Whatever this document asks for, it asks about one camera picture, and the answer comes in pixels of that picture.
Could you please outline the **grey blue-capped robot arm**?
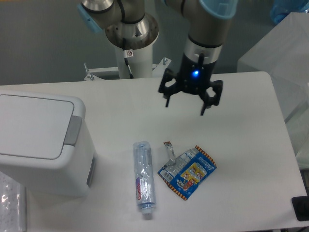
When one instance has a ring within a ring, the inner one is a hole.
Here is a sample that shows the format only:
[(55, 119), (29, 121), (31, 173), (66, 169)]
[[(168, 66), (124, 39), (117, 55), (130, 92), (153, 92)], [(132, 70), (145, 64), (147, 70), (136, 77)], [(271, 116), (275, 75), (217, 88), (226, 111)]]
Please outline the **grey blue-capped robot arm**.
[[(211, 80), (215, 64), (236, 13), (236, 0), (167, 0), (165, 5), (188, 20), (190, 27), (178, 72), (165, 69), (158, 91), (166, 100), (179, 92), (198, 95), (202, 109), (217, 106), (221, 80)], [(121, 79), (152, 76), (153, 44), (159, 24), (142, 0), (83, 0), (77, 6), (85, 24), (104, 32), (114, 46)]]

